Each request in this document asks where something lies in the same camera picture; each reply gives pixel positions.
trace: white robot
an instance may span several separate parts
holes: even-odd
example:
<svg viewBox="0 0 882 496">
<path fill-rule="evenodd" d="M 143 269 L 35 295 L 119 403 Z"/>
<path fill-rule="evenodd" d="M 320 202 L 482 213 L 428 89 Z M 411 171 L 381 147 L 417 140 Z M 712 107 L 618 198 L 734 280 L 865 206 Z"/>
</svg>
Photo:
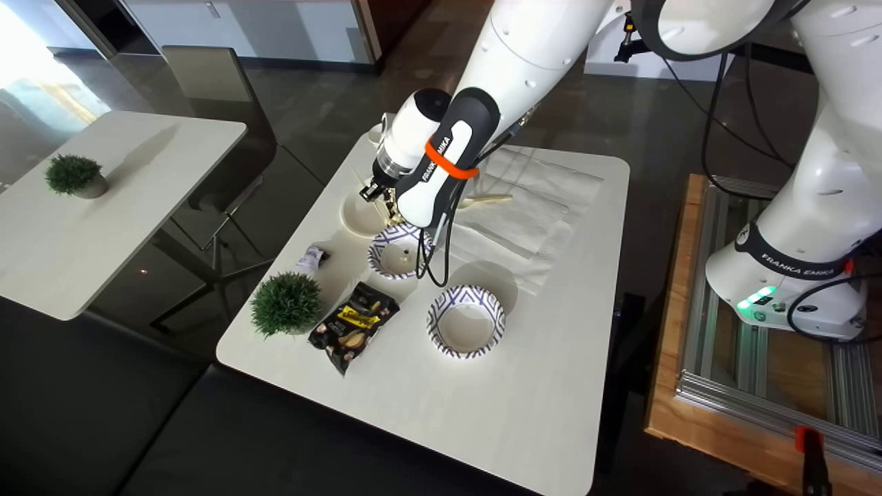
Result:
<svg viewBox="0 0 882 496">
<path fill-rule="evenodd" d="M 613 0 L 497 0 L 458 91 L 417 91 L 381 140 L 363 198 L 396 193 L 431 258 L 480 160 L 563 80 Z M 709 258 L 713 291 L 745 323 L 822 339 L 861 333 L 863 284 L 848 254 L 882 225 L 880 0 L 632 0 L 643 38 L 666 58 L 727 50 L 792 16 L 822 86 L 799 166 L 757 221 Z"/>
</svg>

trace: wall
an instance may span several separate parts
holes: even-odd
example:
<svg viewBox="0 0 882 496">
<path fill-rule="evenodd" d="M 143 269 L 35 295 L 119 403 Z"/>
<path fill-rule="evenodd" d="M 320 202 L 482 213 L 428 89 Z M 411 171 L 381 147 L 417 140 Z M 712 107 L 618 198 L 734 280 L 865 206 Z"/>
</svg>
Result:
<svg viewBox="0 0 882 496">
<path fill-rule="evenodd" d="M 121 0 L 154 46 L 234 46 L 242 58 L 369 64 L 349 0 Z"/>
<path fill-rule="evenodd" d="M 54 0 L 2 0 L 50 50 L 93 50 L 82 31 L 54 6 Z"/>
</svg>

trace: white paper bowl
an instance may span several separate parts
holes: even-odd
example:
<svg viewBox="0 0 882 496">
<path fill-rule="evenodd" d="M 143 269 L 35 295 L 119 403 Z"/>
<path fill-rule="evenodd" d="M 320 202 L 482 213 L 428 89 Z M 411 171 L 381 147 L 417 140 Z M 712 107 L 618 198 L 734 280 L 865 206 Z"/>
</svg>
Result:
<svg viewBox="0 0 882 496">
<path fill-rule="evenodd" d="M 411 224 L 388 225 L 369 242 L 369 266 L 382 279 L 414 279 L 418 228 Z"/>
<path fill-rule="evenodd" d="M 431 305 L 431 339 L 442 353 L 476 357 L 504 333 L 504 309 L 480 287 L 451 287 Z"/>
<path fill-rule="evenodd" d="M 374 237 L 386 228 L 388 213 L 381 198 L 363 202 L 358 193 L 349 193 L 342 202 L 342 224 L 356 231 L 358 237 Z"/>
</svg>

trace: black cable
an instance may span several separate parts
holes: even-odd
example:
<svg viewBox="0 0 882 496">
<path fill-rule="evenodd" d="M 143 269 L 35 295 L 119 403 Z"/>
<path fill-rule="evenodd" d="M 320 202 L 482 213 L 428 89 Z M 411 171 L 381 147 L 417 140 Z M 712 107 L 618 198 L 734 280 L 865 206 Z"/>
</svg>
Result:
<svg viewBox="0 0 882 496">
<path fill-rule="evenodd" d="M 699 137 L 699 167 L 703 173 L 709 177 L 709 181 L 713 181 L 717 191 L 727 193 L 727 195 L 738 195 L 738 198 L 754 198 L 754 202 L 768 202 L 765 195 L 749 195 L 749 193 L 738 193 L 738 191 L 731 191 L 724 186 L 712 166 L 709 166 L 709 149 L 712 149 L 712 123 L 713 123 L 713 112 L 717 112 L 717 100 L 719 100 L 719 89 L 721 89 L 721 74 L 724 74 L 724 64 L 727 64 L 727 53 L 719 54 L 719 65 L 717 65 L 717 82 L 713 82 L 713 93 L 712 93 L 712 105 L 709 105 L 709 119 L 705 119 L 705 129 L 703 129 L 703 137 Z"/>
<path fill-rule="evenodd" d="M 818 295 L 818 291 L 825 291 L 825 290 L 830 290 L 830 287 L 837 287 L 837 284 L 870 280 L 870 279 L 882 279 L 882 272 L 863 272 L 863 275 L 836 279 L 836 280 L 826 280 L 826 284 L 818 284 L 818 287 L 803 291 L 803 295 L 792 302 L 792 309 L 789 309 L 789 313 L 785 313 L 789 324 L 793 328 L 793 333 L 799 333 L 799 337 L 805 337 L 805 339 L 812 339 L 812 341 L 825 341 L 825 345 L 848 345 L 848 346 L 854 346 L 854 345 L 882 341 L 882 333 L 880 333 L 880 337 L 867 337 L 867 339 L 848 339 L 848 341 L 845 341 L 845 339 L 826 339 L 826 337 L 807 333 L 807 331 L 799 328 L 796 319 L 793 319 L 793 313 L 796 313 L 796 309 L 803 305 L 803 299 L 807 299 L 807 297 L 812 297 L 812 295 Z"/>
<path fill-rule="evenodd" d="M 687 93 L 687 100 L 690 100 L 703 115 L 709 115 L 709 111 L 695 100 L 695 93 L 687 89 L 687 82 L 684 82 L 680 74 L 670 65 L 670 61 L 666 61 L 666 58 L 662 58 L 662 61 L 665 61 L 670 78 L 672 78 L 672 80 L 680 86 L 680 91 Z M 764 156 L 779 163 L 779 156 L 774 156 L 774 153 L 765 151 L 764 147 L 746 140 L 745 134 L 738 134 L 735 129 L 731 129 L 731 127 L 727 127 L 724 120 L 719 120 L 717 115 L 713 115 L 713 123 L 717 123 L 724 134 L 731 134 L 734 140 L 738 140 L 741 147 L 753 149 L 754 153 L 764 153 Z"/>
<path fill-rule="evenodd" d="M 450 280 L 450 247 L 451 247 L 450 242 L 451 242 L 451 224 L 458 217 L 461 195 L 464 195 L 464 185 L 454 193 L 451 209 L 447 213 L 447 224 L 444 224 L 444 228 L 447 228 L 444 231 L 444 258 L 442 258 L 444 279 L 439 279 L 433 269 L 433 255 L 436 255 L 433 239 L 428 239 L 428 228 L 418 228 L 417 279 L 431 275 L 431 280 L 436 287 L 447 287 L 447 280 Z"/>
<path fill-rule="evenodd" d="M 785 20 L 793 20 L 807 3 L 810 0 L 803 0 L 799 6 L 793 6 Z"/>
<path fill-rule="evenodd" d="M 475 166 L 480 166 L 484 156 L 491 156 L 498 147 L 504 147 L 512 134 L 517 134 L 517 129 L 523 129 L 527 115 L 522 115 L 515 123 L 509 123 L 493 142 L 488 151 L 482 151 Z"/>
<path fill-rule="evenodd" d="M 796 163 L 793 163 L 793 160 L 785 160 L 785 156 L 779 153 L 779 149 L 771 142 L 771 137 L 768 137 L 768 133 L 765 133 L 765 127 L 764 127 L 761 111 L 757 111 L 757 105 L 754 105 L 753 69 L 749 69 L 749 65 L 753 65 L 753 42 L 746 42 L 746 46 L 745 46 L 745 91 L 746 91 L 746 101 L 749 101 L 749 115 L 753 115 L 753 123 L 754 123 L 754 129 L 761 133 L 765 149 L 774 153 L 774 160 L 782 163 L 782 166 L 789 166 L 789 167 L 793 167 Z"/>
</svg>

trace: green succulent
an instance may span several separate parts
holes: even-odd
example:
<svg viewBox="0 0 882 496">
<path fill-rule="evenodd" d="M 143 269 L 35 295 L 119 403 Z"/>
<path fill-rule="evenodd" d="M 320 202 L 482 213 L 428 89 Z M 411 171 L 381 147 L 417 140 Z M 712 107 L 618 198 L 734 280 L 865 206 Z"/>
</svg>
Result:
<svg viewBox="0 0 882 496">
<path fill-rule="evenodd" d="M 320 316 L 320 287 L 301 272 L 267 279 L 254 295 L 254 324 L 273 337 L 278 331 L 305 331 Z"/>
<path fill-rule="evenodd" d="M 98 166 L 89 156 L 78 153 L 57 153 L 50 163 L 47 181 L 57 193 L 74 193 L 82 185 L 89 185 L 93 177 L 98 177 Z"/>
</svg>

